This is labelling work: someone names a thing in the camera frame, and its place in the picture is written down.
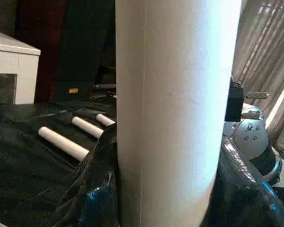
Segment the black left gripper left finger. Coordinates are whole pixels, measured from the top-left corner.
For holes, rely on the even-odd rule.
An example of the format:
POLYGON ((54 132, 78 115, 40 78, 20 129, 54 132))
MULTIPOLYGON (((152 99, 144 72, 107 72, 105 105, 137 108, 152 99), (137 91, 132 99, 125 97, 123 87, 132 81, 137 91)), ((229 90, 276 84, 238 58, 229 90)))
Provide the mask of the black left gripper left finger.
POLYGON ((117 227, 117 124, 108 126, 76 167, 53 214, 54 227, 117 227))

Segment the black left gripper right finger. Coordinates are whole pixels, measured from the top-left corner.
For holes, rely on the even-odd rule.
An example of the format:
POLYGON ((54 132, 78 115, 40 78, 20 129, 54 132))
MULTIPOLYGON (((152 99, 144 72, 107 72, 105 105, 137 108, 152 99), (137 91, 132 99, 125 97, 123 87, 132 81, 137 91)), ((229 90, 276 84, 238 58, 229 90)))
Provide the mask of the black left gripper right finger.
POLYGON ((284 205, 230 139, 222 139, 204 227, 284 227, 284 205))

